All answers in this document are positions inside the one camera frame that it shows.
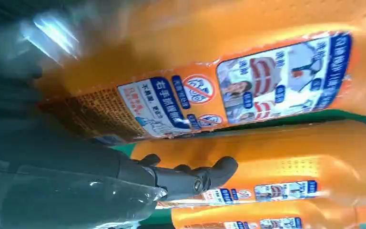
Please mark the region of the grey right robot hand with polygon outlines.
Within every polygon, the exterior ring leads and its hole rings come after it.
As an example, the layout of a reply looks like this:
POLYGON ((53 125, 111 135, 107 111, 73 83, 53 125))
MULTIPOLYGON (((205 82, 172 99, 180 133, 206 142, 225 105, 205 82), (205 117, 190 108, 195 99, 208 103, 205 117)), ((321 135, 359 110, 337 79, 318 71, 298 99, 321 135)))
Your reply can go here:
POLYGON ((155 154, 131 160, 61 128, 37 109, 37 49, 9 51, 29 26, 0 16, 0 229, 122 228, 148 218, 159 200, 193 197, 236 172, 229 156, 194 170, 158 167, 155 154))

